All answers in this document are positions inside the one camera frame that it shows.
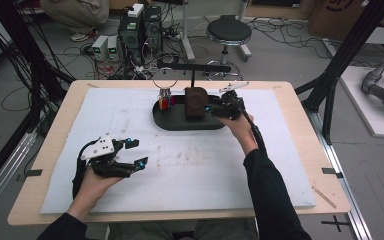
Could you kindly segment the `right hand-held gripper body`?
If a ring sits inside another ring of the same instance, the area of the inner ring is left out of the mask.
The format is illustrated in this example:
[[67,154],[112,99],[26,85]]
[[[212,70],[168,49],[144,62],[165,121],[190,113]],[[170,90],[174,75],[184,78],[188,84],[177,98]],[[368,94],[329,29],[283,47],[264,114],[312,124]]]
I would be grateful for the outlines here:
[[221,96],[211,105],[211,114],[220,118],[235,120],[245,111],[244,100],[235,92],[236,89],[248,86],[248,82],[229,83],[219,90]]

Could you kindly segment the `white platform board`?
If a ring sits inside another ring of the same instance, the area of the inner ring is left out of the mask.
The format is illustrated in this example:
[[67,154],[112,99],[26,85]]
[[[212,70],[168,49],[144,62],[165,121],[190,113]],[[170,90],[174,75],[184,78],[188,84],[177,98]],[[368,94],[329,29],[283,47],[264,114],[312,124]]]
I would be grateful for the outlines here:
[[349,66],[341,76],[341,84],[350,96],[372,136],[384,137],[384,104],[379,98],[362,92],[364,77],[369,67]]

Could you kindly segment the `cardboard box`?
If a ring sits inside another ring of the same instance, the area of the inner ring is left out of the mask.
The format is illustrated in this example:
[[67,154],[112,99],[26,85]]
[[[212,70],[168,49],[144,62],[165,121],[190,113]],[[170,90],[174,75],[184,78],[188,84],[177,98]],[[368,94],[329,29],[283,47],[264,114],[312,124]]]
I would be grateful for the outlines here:
[[344,40],[366,8],[364,0],[316,0],[309,21],[309,34]]

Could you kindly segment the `aluminium rail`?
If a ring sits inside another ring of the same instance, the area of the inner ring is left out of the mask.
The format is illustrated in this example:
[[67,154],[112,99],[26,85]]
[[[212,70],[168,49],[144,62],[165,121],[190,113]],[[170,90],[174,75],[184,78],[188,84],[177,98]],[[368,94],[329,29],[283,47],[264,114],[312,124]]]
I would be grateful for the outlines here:
[[318,113],[306,112],[310,123],[319,139],[319,142],[325,151],[325,154],[331,164],[334,175],[339,180],[339,184],[344,190],[345,196],[350,203],[350,210],[346,216],[353,230],[356,240],[373,240],[366,221],[361,213],[358,203],[354,197],[351,187],[346,178],[345,172],[341,166],[339,158],[334,150],[334,147],[328,143],[322,134],[322,120]]
[[15,145],[8,157],[4,158],[4,164],[0,168],[0,195],[8,186],[11,178],[20,167],[30,149],[33,147],[37,139],[37,133],[26,133]]

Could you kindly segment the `brown zip pouch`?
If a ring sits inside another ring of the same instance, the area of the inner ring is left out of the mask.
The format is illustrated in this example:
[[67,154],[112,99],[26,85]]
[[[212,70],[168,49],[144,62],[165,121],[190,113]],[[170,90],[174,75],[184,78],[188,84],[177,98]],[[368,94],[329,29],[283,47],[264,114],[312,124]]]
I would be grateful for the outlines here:
[[185,89],[185,114],[187,117],[203,117],[208,104],[208,93],[202,87]]

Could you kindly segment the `black round stool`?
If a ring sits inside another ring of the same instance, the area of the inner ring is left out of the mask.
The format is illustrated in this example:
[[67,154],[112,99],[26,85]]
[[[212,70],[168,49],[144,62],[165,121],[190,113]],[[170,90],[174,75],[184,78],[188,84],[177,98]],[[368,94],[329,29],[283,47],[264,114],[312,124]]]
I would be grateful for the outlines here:
[[204,72],[208,80],[220,78],[222,80],[241,81],[243,79],[239,68],[227,60],[228,48],[239,47],[246,44],[252,36],[251,28],[244,22],[238,20],[235,15],[222,15],[218,19],[210,22],[206,29],[207,37],[223,46],[219,60],[211,60],[208,65],[229,66],[235,69],[235,72]]

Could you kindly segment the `white foam mat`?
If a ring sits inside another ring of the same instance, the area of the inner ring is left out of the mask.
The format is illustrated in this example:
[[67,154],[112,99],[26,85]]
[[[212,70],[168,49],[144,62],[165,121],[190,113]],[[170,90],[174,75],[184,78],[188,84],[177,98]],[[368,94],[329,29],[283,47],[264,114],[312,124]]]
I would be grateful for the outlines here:
[[117,159],[147,158],[145,169],[122,180],[102,197],[97,213],[250,209],[252,200],[243,152],[227,128],[166,131],[153,120],[157,92],[147,88],[87,91],[54,168],[41,211],[64,212],[72,201],[72,180],[81,148],[102,135],[137,139]]

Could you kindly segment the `person's left hand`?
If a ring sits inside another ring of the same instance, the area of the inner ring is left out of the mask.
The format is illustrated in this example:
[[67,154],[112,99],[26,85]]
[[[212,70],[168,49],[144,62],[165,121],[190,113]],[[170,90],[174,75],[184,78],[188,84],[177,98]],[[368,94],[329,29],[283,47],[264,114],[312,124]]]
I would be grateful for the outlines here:
[[96,175],[91,168],[88,168],[80,190],[68,208],[67,213],[83,221],[107,190],[120,181],[120,177],[104,178]]

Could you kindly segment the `black hanger stand with tray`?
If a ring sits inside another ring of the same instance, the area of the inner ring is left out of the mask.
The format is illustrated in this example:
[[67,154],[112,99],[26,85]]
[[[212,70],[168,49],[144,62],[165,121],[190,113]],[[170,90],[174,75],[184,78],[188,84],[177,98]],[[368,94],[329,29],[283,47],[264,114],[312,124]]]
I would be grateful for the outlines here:
[[[157,67],[159,70],[189,70],[192,72],[190,84],[184,87],[184,93],[180,95],[173,95],[171,93],[171,88],[176,82],[168,87],[161,87],[154,82],[154,85],[159,89],[158,100],[152,109],[153,119],[157,126],[169,131],[217,130],[224,127],[215,117],[206,112],[204,112],[203,117],[187,117],[185,114],[185,89],[199,87],[195,85],[196,70],[203,72],[230,72],[231,68],[229,66],[179,64],[159,61]],[[217,96],[208,94],[207,105],[214,103],[216,99],[218,99]]]

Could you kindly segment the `person's right hand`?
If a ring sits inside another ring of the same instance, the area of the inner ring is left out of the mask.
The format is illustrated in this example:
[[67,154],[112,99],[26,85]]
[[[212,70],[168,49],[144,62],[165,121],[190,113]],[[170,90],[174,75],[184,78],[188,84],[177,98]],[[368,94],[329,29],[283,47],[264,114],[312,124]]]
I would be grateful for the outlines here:
[[251,130],[251,125],[243,114],[235,120],[219,118],[219,121],[230,129],[245,155],[248,155],[252,150],[258,148]]

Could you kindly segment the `black computer tower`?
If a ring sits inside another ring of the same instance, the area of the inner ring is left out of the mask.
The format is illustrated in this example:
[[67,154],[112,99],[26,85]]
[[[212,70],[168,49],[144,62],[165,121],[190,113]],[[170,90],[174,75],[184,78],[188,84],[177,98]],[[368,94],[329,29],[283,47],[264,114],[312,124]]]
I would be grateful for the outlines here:
[[142,46],[144,43],[144,5],[134,3],[122,10],[118,36],[123,48],[125,62],[142,65]]
[[153,51],[162,49],[161,7],[148,6],[144,11],[145,43]]

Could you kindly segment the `grey power supply unit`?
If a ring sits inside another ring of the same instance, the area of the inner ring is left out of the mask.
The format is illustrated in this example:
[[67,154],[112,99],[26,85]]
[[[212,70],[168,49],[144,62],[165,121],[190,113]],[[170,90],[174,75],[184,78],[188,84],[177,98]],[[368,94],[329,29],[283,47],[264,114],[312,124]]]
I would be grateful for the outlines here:
[[119,44],[118,44],[118,38],[116,36],[108,37],[107,49],[108,49],[108,56],[111,61],[120,60]]
[[92,44],[92,51],[97,61],[104,61],[108,56],[108,37],[99,36]]

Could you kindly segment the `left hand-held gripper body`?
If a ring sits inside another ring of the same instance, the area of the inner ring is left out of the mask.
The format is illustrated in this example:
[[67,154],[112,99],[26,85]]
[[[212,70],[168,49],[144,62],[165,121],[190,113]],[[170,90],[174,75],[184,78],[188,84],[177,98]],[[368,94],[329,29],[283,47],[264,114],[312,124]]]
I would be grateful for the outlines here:
[[79,152],[79,165],[91,166],[95,174],[105,178],[129,177],[134,172],[134,163],[116,161],[118,152],[125,148],[123,140],[106,134],[87,143]]

